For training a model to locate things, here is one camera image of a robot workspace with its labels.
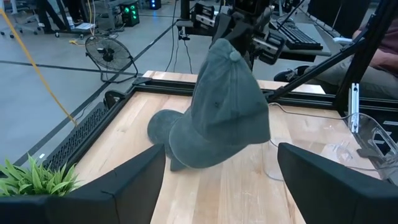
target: keyboard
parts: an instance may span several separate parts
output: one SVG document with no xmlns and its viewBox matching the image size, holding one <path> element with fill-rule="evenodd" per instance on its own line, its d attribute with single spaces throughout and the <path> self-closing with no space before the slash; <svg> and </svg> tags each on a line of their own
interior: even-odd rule
<svg viewBox="0 0 398 224">
<path fill-rule="evenodd" d="M 273 23 L 270 25 L 277 29 L 280 26 L 280 22 Z M 304 34 L 294 23 L 286 22 L 280 29 L 279 32 L 286 36 L 286 46 L 290 50 L 322 50 L 323 46 L 316 40 Z"/>
</svg>

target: metal clamp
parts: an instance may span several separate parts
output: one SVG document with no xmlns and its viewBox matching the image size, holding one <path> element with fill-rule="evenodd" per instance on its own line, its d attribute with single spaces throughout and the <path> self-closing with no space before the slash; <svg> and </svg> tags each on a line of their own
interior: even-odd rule
<svg viewBox="0 0 398 224">
<path fill-rule="evenodd" d="M 359 84 L 352 83 L 348 94 L 349 128 L 352 133 L 359 129 Z"/>
</svg>

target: gray baseball cap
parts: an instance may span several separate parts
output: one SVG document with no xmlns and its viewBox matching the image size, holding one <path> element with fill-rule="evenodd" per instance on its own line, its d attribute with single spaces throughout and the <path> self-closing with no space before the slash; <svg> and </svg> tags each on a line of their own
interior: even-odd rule
<svg viewBox="0 0 398 224">
<path fill-rule="evenodd" d="M 268 103 L 239 52 L 211 46 L 186 112 L 162 110 L 149 121 L 152 143 L 165 144 L 171 170 L 211 167 L 249 144 L 270 139 Z"/>
</svg>

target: clear plastic container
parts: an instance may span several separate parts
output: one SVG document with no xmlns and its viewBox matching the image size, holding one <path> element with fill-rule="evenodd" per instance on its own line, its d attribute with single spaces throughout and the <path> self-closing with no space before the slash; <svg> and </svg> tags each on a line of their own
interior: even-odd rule
<svg viewBox="0 0 398 224">
<path fill-rule="evenodd" d="M 289 112 L 289 107 L 277 103 L 269 104 L 271 140 L 264 145 L 262 159 L 264 172 L 270 178 L 283 180 L 277 161 L 277 146 L 281 142 L 293 144 L 378 179 L 386 179 L 397 170 L 386 169 L 398 161 L 397 146 L 372 117 L 357 113 L 341 118 L 332 111 L 308 108 L 294 110 L 298 113 Z M 377 157 L 378 160 L 375 162 L 372 159 L 372 163 L 364 155 Z"/>
</svg>

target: person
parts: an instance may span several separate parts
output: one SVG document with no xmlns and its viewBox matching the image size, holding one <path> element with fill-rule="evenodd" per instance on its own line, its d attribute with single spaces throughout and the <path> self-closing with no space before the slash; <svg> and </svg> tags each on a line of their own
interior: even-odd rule
<svg viewBox="0 0 398 224">
<path fill-rule="evenodd" d="M 51 24 L 49 21 L 49 18 L 47 17 L 47 13 L 57 25 L 57 27 L 60 30 L 66 30 L 65 24 L 62 22 L 62 20 L 58 17 L 58 14 L 54 11 L 54 8 L 51 6 L 51 4 L 47 0 L 37 0 L 36 1 L 37 5 L 37 14 L 39 16 L 39 21 L 43 23 L 43 31 L 44 34 L 54 34 L 55 31 L 51 28 Z"/>
<path fill-rule="evenodd" d="M 362 29 L 363 27 L 354 33 L 353 39 Z M 320 85 L 325 93 L 336 94 L 350 63 L 349 60 L 337 63 L 307 84 Z M 294 70 L 280 72 L 274 77 L 274 81 L 291 82 L 313 68 L 302 65 Z M 359 94 L 362 97 L 398 100 L 398 16 L 392 21 L 366 69 L 359 83 Z"/>
<path fill-rule="evenodd" d="M 73 24 L 78 26 L 83 23 L 83 19 L 80 12 L 79 0 L 65 0 L 66 6 L 69 9 L 69 15 L 72 17 Z"/>
</svg>

